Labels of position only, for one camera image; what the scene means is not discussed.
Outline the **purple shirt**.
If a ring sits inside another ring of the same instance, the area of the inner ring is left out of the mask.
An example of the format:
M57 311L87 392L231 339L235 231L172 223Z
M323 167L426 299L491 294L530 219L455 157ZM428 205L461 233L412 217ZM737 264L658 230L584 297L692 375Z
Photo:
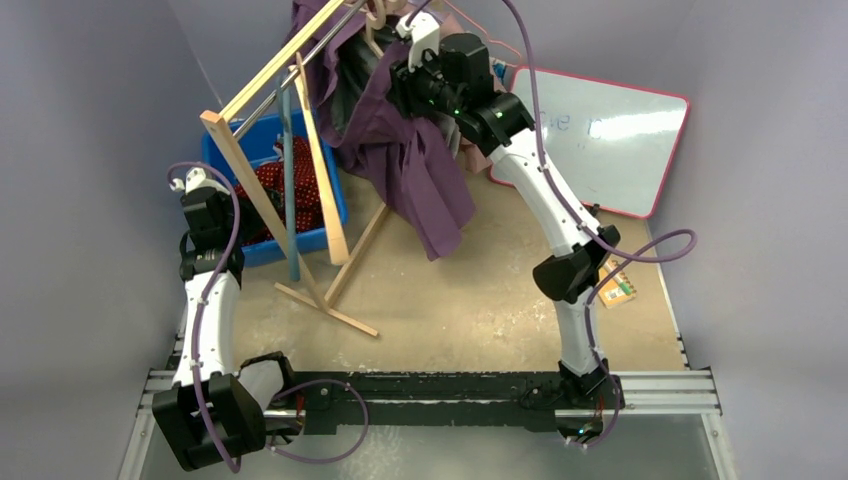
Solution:
M430 260L452 254L475 205L456 161L459 131L441 116L406 118L392 102L390 68L408 49L389 30L377 57L357 13L306 67L321 138L347 173L371 182L416 231Z

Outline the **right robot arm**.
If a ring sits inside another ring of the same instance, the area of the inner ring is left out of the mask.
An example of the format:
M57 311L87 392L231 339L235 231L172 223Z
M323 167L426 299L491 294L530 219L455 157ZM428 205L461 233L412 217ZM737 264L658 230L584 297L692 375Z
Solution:
M488 50L477 36L407 31L399 39L409 48L407 59L391 67L399 111L452 118L462 136L507 176L542 227L552 254L532 275L557 313L564 399L584 407L600 392L619 393L592 320L607 249L621 239L618 229L600 224L543 159L534 120L520 98L495 88Z

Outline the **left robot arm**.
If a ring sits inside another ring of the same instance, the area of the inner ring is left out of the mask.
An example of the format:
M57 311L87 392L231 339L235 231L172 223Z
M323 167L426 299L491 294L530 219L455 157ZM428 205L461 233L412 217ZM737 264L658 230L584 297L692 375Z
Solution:
M233 460L261 450L265 410L292 405L298 382L281 352L234 360L244 255L228 245L235 220L230 193L210 181L187 188L180 203L188 223L179 245L186 340L172 384L154 395L152 412L180 467L194 471L224 460L218 443Z

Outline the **blue-grey plastic hanger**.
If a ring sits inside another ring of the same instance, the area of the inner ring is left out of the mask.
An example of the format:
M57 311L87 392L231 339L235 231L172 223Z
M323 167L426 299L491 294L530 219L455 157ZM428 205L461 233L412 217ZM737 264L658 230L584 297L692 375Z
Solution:
M294 186L294 135L291 122L291 98L287 88L282 85L283 80L279 79L276 85L276 103L278 114L282 125L282 145L283 145L283 181L284 181L284 207L285 207L285 225L287 229L287 246L289 248L286 257L289 263L289 278L292 282L298 282L301 279L299 260L297 259L299 251L297 245L297 227L296 227L296 205L295 205L295 186Z

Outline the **red polka dot skirt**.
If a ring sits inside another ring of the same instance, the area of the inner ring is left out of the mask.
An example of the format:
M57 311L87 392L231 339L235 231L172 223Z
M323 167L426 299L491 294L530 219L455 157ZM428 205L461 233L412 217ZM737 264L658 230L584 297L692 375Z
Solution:
M305 136L294 136L292 191L294 193L295 230L298 234L324 225L319 188L313 165L311 147ZM279 134L269 140L249 141L244 152L250 161L258 160L254 172L269 200L282 221L286 220L285 193L288 175L285 173L281 155L283 143ZM240 183L234 184L241 207L240 238L243 246L270 241L272 234L267 226L259 226L261 218L252 207L249 197Z

